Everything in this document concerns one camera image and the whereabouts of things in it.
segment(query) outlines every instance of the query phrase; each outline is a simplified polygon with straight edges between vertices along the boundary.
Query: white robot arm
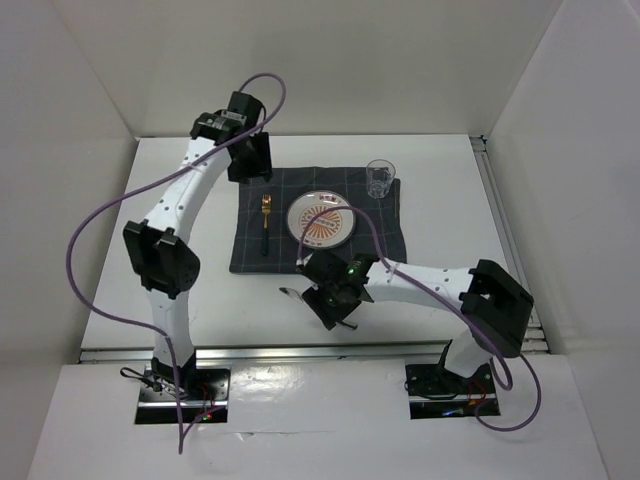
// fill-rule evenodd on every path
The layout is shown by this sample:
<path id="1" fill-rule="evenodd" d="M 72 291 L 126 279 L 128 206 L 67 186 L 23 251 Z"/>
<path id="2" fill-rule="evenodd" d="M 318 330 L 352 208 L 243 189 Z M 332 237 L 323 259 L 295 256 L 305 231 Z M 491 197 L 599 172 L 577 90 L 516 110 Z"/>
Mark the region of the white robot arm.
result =
<path id="1" fill-rule="evenodd" d="M 398 276 L 396 270 L 461 310 L 507 358 L 520 354 L 533 309 L 533 297 L 490 260 L 480 260 L 475 268 L 439 269 L 389 259 L 381 262 L 373 255 L 356 255 L 346 263 L 321 250 L 307 257 L 299 269 L 314 283 L 301 298 L 329 330 L 336 324 L 357 328 L 345 319 L 361 302 L 407 302 L 447 310 L 440 301 Z M 470 378 L 492 356 L 489 347 L 467 329 L 447 346 L 440 364 L 447 373 Z"/>
<path id="2" fill-rule="evenodd" d="M 198 137 L 189 141 L 187 153 L 180 168 L 189 166 L 193 160 L 215 147 L 215 142 Z M 228 150 L 221 150 L 206 162 L 193 167 L 191 172 L 178 177 L 146 216 L 147 227 L 160 232 L 173 231 L 173 235 L 185 244 L 189 243 L 191 229 L 207 195 L 214 183 L 231 165 Z M 179 293 L 171 299 L 161 290 L 147 291 L 153 323 L 169 334 L 175 346 L 176 360 L 184 366 L 195 349 L 189 335 L 189 291 Z M 171 365 L 167 342 L 155 336 L 154 358 L 161 364 Z"/>
<path id="3" fill-rule="evenodd" d="M 128 222 L 123 236 L 133 270 L 141 278 L 151 303 L 153 323 L 167 333 L 176 354 L 180 387 L 189 389 L 195 371 L 195 348 L 189 335 L 189 290 L 200 272 L 200 261 L 187 243 L 191 229 L 211 188 L 224 172 L 229 180 L 271 177 L 267 133 L 256 133 L 222 149 L 197 166 L 216 145 L 256 126 L 262 103 L 234 92 L 229 106 L 195 121 L 191 140 L 180 165 L 190 171 L 176 178 L 140 223 Z M 165 339 L 156 334 L 152 371 L 173 381 L 171 355 Z"/>

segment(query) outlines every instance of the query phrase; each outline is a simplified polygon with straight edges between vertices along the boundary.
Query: dark plaid placemat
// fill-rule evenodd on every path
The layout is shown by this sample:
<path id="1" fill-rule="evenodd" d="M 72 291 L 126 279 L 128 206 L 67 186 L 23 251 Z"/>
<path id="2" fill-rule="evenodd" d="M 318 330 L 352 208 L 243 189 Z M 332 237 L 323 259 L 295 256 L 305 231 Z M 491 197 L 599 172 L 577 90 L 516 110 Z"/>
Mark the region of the dark plaid placemat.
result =
<path id="1" fill-rule="evenodd" d="M 329 190 L 342 195 L 354 207 L 364 210 L 378 231 L 385 256 L 407 261 L 407 250 L 400 230 L 400 180 L 395 179 L 383 199 L 371 198 L 366 190 L 364 167 L 274 168 L 271 182 L 262 178 L 240 185 L 238 228 L 233 244 L 232 273 L 296 273 L 296 242 L 287 228 L 289 206 L 302 194 Z M 269 215 L 269 255 L 261 253 L 262 195 L 271 195 Z M 311 250 L 304 248 L 303 255 Z M 356 215 L 356 227 L 348 241 L 331 252 L 348 262 L 356 253 L 375 253 L 373 238 L 366 221 Z"/>

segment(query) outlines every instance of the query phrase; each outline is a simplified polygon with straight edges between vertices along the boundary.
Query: white table surface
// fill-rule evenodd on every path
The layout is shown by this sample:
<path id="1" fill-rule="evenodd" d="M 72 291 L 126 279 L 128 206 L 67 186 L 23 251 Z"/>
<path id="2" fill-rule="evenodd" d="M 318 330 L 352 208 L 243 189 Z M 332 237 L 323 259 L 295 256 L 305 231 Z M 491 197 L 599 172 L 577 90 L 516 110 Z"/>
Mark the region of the white table surface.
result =
<path id="1" fill-rule="evenodd" d="M 187 138 L 142 139 L 127 191 L 174 171 Z M 473 267 L 488 258 L 506 268 L 469 138 L 465 135 L 272 137 L 274 167 L 366 166 L 390 160 L 402 181 L 401 226 L 410 263 Z M 150 307 L 133 273 L 122 239 L 128 220 L 141 221 L 163 187 L 124 202 L 95 296 L 96 305 L 151 322 Z M 363 304 L 356 331 L 327 331 L 306 306 L 278 287 L 304 290 L 297 275 L 234 275 L 229 260 L 236 231 L 238 185 L 220 178 L 204 203 L 189 246 L 200 257 L 200 277 L 190 296 L 196 346 L 262 346 L 398 341 L 440 341 L 464 328 L 446 312 L 408 304 Z M 91 348 L 151 347 L 152 333 L 91 314 L 82 342 Z"/>
<path id="2" fill-rule="evenodd" d="M 29 480 L 606 480 L 567 359 L 530 357 L 542 409 L 500 434 L 473 418 L 410 420 L 404 362 L 235 365 L 229 422 L 200 426 L 177 454 L 175 425 L 133 424 L 139 384 L 120 365 L 63 367 Z M 501 417 L 530 414 L 533 381 L 513 367 Z"/>

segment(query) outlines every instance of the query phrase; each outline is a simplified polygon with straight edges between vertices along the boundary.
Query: fork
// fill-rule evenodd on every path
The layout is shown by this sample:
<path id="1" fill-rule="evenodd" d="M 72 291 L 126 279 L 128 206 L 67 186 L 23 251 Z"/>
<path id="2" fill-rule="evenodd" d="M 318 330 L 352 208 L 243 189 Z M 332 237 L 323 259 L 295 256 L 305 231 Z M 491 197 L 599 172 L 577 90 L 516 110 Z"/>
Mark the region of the fork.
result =
<path id="1" fill-rule="evenodd" d="M 262 196 L 262 213 L 264 214 L 264 227 L 262 229 L 262 255 L 269 255 L 269 214 L 271 213 L 271 195 Z"/>

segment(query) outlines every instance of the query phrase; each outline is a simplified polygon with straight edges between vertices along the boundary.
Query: plate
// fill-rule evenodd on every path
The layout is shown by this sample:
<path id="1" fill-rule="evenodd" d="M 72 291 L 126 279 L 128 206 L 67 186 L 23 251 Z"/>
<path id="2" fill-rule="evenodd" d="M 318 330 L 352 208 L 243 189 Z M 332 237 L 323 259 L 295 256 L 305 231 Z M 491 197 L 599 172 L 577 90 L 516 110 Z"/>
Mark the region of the plate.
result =
<path id="1" fill-rule="evenodd" d="M 301 195 L 287 212 L 289 233 L 299 242 L 302 232 L 314 215 L 340 205 L 351 206 L 335 192 L 321 190 Z M 304 238 L 304 245 L 317 250 L 337 247 L 349 239 L 355 226 L 356 216 L 351 210 L 330 212 L 311 225 Z"/>

